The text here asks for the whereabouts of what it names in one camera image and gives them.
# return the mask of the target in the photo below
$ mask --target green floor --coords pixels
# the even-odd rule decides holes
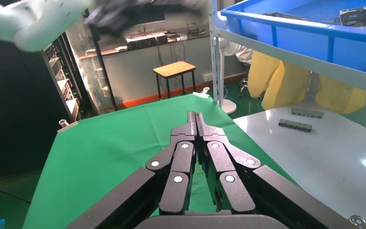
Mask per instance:
[[[238,83],[226,85],[228,98],[237,104],[236,111],[229,115],[232,119],[264,111],[261,101],[250,98],[249,92],[244,90],[244,97],[238,97]],[[366,106],[352,114],[344,115],[346,118],[366,127]],[[10,192],[27,201],[31,201],[41,171],[24,173],[0,178],[0,190]],[[20,229],[26,217],[29,205],[14,197],[0,193],[0,219],[6,219],[5,229]]]

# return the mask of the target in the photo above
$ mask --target orange baseboard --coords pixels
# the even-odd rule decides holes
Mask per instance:
[[[241,79],[245,78],[246,76],[247,75],[243,74],[243,75],[230,77],[230,78],[224,79],[224,83],[232,83],[232,82],[240,81]],[[196,91],[200,92],[206,86],[207,86],[207,83],[196,84]],[[185,89],[188,92],[193,92],[193,86],[186,87]],[[180,95],[180,94],[183,94],[183,89],[176,89],[176,90],[171,91],[171,96],[172,97]],[[168,97],[167,93],[165,93],[165,92],[161,93],[161,98],[162,99],[166,99],[167,97]],[[142,104],[155,102],[157,100],[158,100],[158,94],[153,94],[153,95],[150,95],[150,96],[147,96],[147,97],[143,97],[143,98],[139,98],[139,99],[133,99],[133,100],[122,102],[121,104],[117,104],[117,109],[122,110],[122,109],[133,107],[133,106],[138,106],[138,105],[142,105]]]

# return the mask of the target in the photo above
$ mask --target black pole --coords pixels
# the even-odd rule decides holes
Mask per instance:
[[[89,11],[88,10],[85,11],[84,16],[85,17],[89,16]],[[92,33],[92,40],[93,40],[93,44],[95,46],[97,59],[99,60],[99,64],[102,66],[102,69],[103,69],[104,80],[106,81],[107,87],[109,88],[109,91],[110,91],[110,99],[111,99],[112,104],[114,106],[114,110],[117,111],[117,104],[116,104],[116,101],[115,101],[114,96],[113,96],[112,86],[110,85],[110,81],[109,81],[109,77],[107,75],[106,67],[104,66],[103,56],[102,56],[102,53],[100,52],[100,48],[99,48],[98,41],[100,41],[100,35],[98,34],[97,29],[96,29],[96,27],[94,27],[94,25],[89,24],[89,29],[91,30],[91,33]]]

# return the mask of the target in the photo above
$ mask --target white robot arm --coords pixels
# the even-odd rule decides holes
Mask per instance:
[[[13,42],[24,51],[40,51],[72,26],[94,1],[99,7],[88,22],[116,36],[135,25],[143,14],[200,14],[200,0],[21,0],[0,5],[0,41]]]
[[[37,52],[72,26],[92,0],[22,0],[0,5],[0,41]]]

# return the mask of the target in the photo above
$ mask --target white wall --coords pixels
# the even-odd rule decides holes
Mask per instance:
[[[180,48],[179,43],[174,45],[177,50]],[[196,66],[194,71],[196,84],[204,83],[203,74],[212,72],[210,38],[185,41],[185,46],[186,62]],[[163,63],[172,63],[170,45],[161,45],[160,51]],[[158,94],[156,77],[153,73],[154,68],[161,66],[158,62],[157,47],[103,56],[103,59],[117,103]],[[183,48],[179,60],[183,60]],[[226,57],[225,76],[238,73],[244,73],[240,62],[235,56]],[[171,90],[176,89],[174,81],[169,82]],[[176,82],[177,88],[181,88],[180,82]],[[166,90],[163,78],[161,83]],[[190,73],[184,75],[184,84],[186,87],[192,86]]]

